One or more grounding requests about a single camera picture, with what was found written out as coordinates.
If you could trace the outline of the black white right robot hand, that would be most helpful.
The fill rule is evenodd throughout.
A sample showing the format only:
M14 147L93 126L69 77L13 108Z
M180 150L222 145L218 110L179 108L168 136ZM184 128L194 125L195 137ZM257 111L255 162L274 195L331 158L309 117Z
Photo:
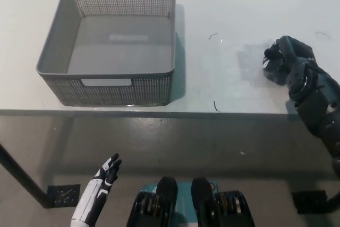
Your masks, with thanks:
M269 81L283 86L293 67L301 63L318 65L313 49L291 36L282 36L264 51L262 70Z

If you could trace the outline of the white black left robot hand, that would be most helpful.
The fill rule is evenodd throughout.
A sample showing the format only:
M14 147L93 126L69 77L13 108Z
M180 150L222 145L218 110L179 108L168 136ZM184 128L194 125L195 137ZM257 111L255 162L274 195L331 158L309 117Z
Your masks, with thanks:
M122 160L116 153L110 157L87 184L72 215L70 226L95 226L106 203Z

